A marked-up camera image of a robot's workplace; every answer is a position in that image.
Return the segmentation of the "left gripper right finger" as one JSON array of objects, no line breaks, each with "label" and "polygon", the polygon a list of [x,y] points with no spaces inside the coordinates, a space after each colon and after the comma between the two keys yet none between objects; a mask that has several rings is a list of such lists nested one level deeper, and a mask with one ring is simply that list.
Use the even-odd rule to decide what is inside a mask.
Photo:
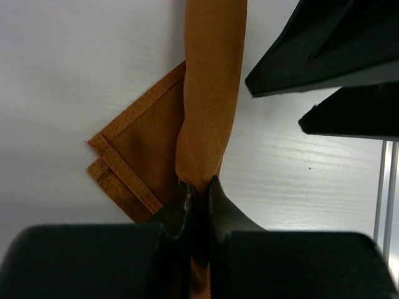
[{"label": "left gripper right finger", "polygon": [[397,298],[372,239],[356,232],[266,230],[208,188],[213,298]]}]

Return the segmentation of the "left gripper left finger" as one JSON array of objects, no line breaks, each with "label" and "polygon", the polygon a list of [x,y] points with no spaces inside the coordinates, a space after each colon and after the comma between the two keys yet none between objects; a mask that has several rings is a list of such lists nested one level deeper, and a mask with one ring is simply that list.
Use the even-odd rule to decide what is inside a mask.
[{"label": "left gripper left finger", "polygon": [[2,298],[189,298],[192,190],[142,224],[37,225],[1,264]]}]

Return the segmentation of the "brown cloth napkin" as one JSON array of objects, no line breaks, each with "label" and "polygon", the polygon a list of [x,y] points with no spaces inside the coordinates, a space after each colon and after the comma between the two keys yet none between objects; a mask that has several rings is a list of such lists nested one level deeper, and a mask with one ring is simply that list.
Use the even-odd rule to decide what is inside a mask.
[{"label": "brown cloth napkin", "polygon": [[186,1],[185,61],[88,144],[88,174],[136,223],[191,187],[191,297],[209,298],[208,186],[220,172],[236,114],[246,1]]}]

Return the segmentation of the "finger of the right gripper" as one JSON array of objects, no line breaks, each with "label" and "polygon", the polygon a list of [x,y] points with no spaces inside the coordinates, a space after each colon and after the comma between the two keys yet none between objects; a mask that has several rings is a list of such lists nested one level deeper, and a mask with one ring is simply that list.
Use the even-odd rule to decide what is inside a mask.
[{"label": "finger of the right gripper", "polygon": [[308,135],[398,141],[398,82],[343,87],[300,120]]},{"label": "finger of the right gripper", "polygon": [[299,1],[245,79],[265,97],[398,81],[398,1]]}]

